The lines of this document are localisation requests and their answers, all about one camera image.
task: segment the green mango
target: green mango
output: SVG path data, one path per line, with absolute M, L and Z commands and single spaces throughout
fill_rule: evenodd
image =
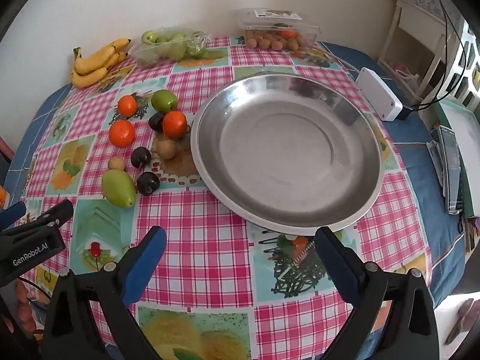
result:
M 128 173 L 118 169 L 103 174 L 102 193 L 110 203 L 119 207 L 132 207 L 137 197 L 134 181 Z

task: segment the label on container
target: label on container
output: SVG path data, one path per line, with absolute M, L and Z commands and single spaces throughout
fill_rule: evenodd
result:
M 294 19 L 302 20 L 302 18 L 292 11 L 278 11 L 275 9 L 254 9 L 256 17 L 272 17 L 275 19 Z

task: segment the green apple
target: green apple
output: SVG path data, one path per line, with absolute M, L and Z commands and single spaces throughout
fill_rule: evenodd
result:
M 200 59 L 205 54 L 205 37 L 194 37 L 187 42 L 187 55 L 194 59 Z
M 155 43 L 158 36 L 155 31 L 145 31 L 142 35 L 142 42 L 145 44 L 152 44 Z
M 182 39 L 185 39 L 186 37 L 187 37 L 187 36 L 185 35 L 184 32 L 176 32 L 176 33 L 174 33 L 174 34 L 172 35 L 172 37 L 170 38 L 170 40 L 171 40 L 172 42 L 174 42 L 174 41 L 180 41 L 180 40 L 182 40 Z
M 169 41 L 169 38 L 167 36 L 160 35 L 155 41 L 155 43 L 164 43 L 168 41 Z
M 185 56 L 187 45 L 185 42 L 176 42 L 170 46 L 169 58 L 174 61 L 180 61 Z
M 174 93 L 167 89 L 156 91 L 152 96 L 152 107 L 158 112 L 165 114 L 177 109 L 178 99 Z

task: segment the white device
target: white device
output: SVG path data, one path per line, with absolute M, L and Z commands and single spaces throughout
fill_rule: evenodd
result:
M 381 120 L 395 120 L 403 108 L 402 102 L 377 73 L 362 67 L 355 82 Z

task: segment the green fruit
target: green fruit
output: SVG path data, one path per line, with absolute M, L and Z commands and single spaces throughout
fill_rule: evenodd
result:
M 152 44 L 155 43 L 158 36 L 155 31 L 145 31 L 142 35 L 142 42 L 145 44 Z
M 164 43 L 164 42 L 168 42 L 169 41 L 169 38 L 167 36 L 162 36 L 160 35 L 157 40 L 155 41 L 155 43 Z
M 132 207 L 137 191 L 135 183 L 123 170 L 110 169 L 102 176 L 102 193 L 113 205 Z
M 185 42 L 177 42 L 170 46 L 169 58 L 174 61 L 180 61 L 187 51 L 187 45 Z
M 170 38 L 171 41 L 180 41 L 182 39 L 185 39 L 187 36 L 185 35 L 184 32 L 176 32 L 172 35 Z
M 152 107 L 158 112 L 165 114 L 177 109 L 178 99 L 174 93 L 167 89 L 156 91 L 152 96 Z
M 158 44 L 155 47 L 154 51 L 160 58 L 167 58 L 169 56 L 170 45 L 169 43 Z
M 187 43 L 187 55 L 195 59 L 200 59 L 205 54 L 206 48 L 203 45 L 205 38 L 195 37 Z
M 192 57 L 194 59 L 203 59 L 205 58 L 206 54 L 207 54 L 207 49 L 204 47 L 203 49 L 198 51 L 195 55 L 192 55 Z

